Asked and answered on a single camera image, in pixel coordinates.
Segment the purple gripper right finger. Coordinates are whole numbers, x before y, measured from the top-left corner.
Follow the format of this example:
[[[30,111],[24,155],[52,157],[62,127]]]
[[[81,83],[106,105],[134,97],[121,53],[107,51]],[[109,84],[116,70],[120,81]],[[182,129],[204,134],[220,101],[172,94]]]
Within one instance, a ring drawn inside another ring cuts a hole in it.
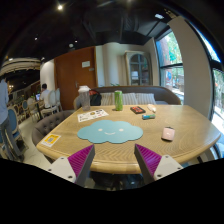
[[[145,184],[150,184],[182,169],[182,166],[170,155],[161,156],[139,144],[135,145],[134,154]]]

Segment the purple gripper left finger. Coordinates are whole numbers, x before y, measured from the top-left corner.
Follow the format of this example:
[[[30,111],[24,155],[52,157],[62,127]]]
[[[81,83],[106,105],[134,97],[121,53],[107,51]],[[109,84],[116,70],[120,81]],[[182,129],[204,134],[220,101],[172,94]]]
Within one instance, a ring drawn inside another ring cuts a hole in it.
[[[58,158],[47,171],[83,187],[94,156],[95,147],[90,145],[69,157]]]

